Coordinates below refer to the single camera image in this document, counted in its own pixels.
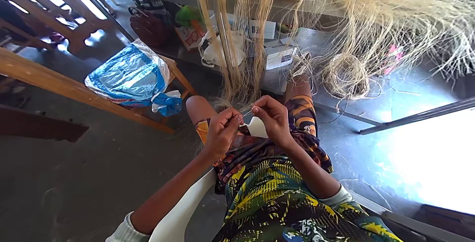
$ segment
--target plastic bag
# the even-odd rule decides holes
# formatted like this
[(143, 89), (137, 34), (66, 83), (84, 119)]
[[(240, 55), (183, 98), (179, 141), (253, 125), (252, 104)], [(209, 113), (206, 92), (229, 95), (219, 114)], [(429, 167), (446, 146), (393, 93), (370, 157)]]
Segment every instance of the plastic bag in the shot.
[[(231, 37), (234, 40), (234, 44), (236, 45), (236, 57), (238, 65), (244, 60), (246, 57), (246, 53), (244, 52), (244, 37), (240, 35), (238, 31), (231, 31)], [(209, 45), (206, 49), (203, 49), (203, 45), (205, 42), (208, 42)], [(219, 53), (221, 54), (222, 58), (224, 58), (223, 53), (223, 44), (221, 43), (221, 38), (217, 36), (217, 42), (219, 46)], [(201, 39), (201, 42), (198, 46), (199, 54), (201, 55), (201, 63), (204, 66), (213, 68), (215, 65), (219, 66), (219, 57), (215, 51), (214, 46), (211, 44), (211, 35), (210, 32), (207, 31), (205, 36)]]
[(167, 93), (159, 92), (151, 98), (151, 102), (151, 111), (158, 111), (166, 117), (181, 111), (181, 95), (178, 90)]
[[(152, 105), (154, 96), (165, 91), (169, 78), (167, 63), (137, 39), (90, 73), (84, 84), (111, 102), (145, 107)], [(173, 105), (166, 116), (180, 109), (181, 101), (180, 108), (177, 110), (176, 105)]]

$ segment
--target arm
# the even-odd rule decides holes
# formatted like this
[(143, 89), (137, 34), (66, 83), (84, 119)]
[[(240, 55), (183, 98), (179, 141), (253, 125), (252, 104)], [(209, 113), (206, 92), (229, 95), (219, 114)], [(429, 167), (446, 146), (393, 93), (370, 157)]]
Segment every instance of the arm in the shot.
[(270, 96), (263, 96), (255, 102), (252, 112), (264, 122), (269, 138), (286, 152), (315, 197), (335, 196), (340, 183), (318, 166), (290, 135), (287, 108)]
[(131, 222), (137, 231), (143, 234), (153, 232), (158, 222), (169, 213), (198, 177), (226, 154), (242, 122), (242, 115), (234, 108), (228, 108), (211, 118), (203, 150), (132, 213)]

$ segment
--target white plastic chair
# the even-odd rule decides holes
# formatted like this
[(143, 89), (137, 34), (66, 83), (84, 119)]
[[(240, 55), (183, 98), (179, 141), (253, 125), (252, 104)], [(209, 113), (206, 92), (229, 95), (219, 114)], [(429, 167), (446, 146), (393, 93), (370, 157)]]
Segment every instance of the white plastic chair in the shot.
[[(268, 138), (264, 123), (258, 117), (253, 117), (247, 128), (252, 136)], [(184, 242), (188, 222), (201, 199), (216, 182), (216, 178), (216, 172), (211, 169), (193, 184), (175, 207), (157, 224), (149, 242)]]

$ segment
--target white sleeve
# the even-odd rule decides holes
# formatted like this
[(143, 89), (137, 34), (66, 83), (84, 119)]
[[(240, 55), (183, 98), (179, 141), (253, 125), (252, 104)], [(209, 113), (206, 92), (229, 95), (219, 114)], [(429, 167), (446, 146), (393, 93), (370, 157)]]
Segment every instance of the white sleeve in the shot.
[(323, 204), (329, 206), (330, 208), (334, 209), (340, 206), (343, 203), (347, 203), (353, 201), (352, 194), (350, 194), (343, 185), (340, 184), (340, 190), (335, 194), (333, 197), (319, 199)]
[(140, 233), (134, 228), (130, 221), (130, 215), (132, 213), (133, 212), (130, 212), (125, 216), (125, 219), (117, 227), (117, 230), (106, 238), (105, 242), (147, 242), (150, 239), (150, 235)]

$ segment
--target brown bag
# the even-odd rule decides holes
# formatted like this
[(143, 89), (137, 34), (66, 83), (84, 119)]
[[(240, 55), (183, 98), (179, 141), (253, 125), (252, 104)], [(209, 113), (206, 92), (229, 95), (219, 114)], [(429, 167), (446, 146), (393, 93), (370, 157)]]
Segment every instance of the brown bag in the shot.
[(149, 47), (160, 47), (170, 35), (170, 28), (148, 11), (129, 7), (130, 26)]

